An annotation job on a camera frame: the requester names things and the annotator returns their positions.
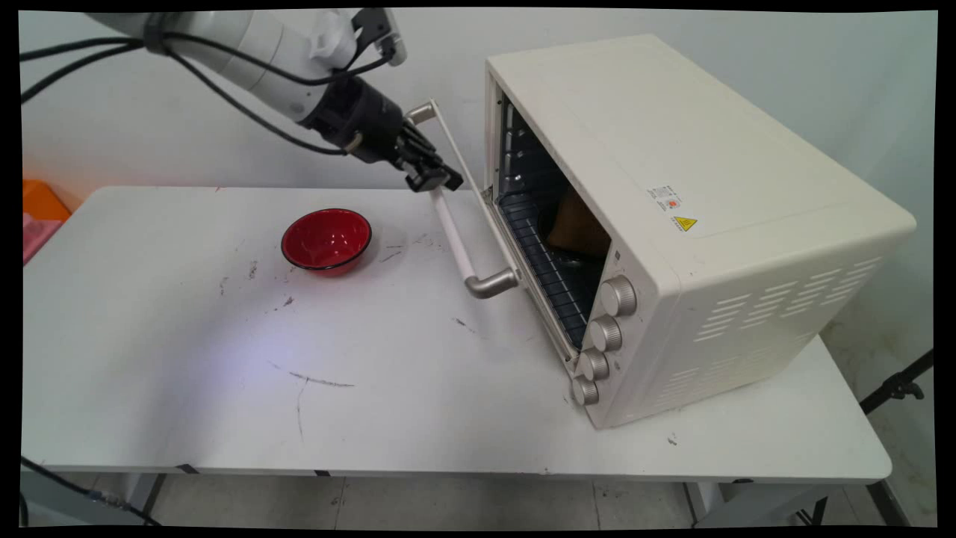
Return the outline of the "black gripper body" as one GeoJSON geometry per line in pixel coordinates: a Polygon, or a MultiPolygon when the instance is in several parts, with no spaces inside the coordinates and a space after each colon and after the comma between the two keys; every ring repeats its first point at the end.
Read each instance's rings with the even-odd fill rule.
{"type": "Polygon", "coordinates": [[[324,86],[317,105],[302,120],[305,129],[320,133],[325,142],[362,162],[400,166],[403,112],[392,99],[359,76],[324,86]]]}

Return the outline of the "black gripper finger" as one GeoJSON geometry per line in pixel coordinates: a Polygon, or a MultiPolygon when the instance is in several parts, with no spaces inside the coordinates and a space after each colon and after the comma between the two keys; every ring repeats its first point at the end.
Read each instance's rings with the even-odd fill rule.
{"type": "Polygon", "coordinates": [[[394,164],[406,174],[404,183],[413,193],[426,193],[436,188],[457,191],[464,183],[462,175],[445,164],[444,158],[434,151],[400,153],[394,164]]]}
{"type": "Polygon", "coordinates": [[[434,144],[429,142],[427,137],[413,123],[404,123],[402,125],[402,153],[413,151],[419,153],[434,151],[438,153],[434,144]]]}

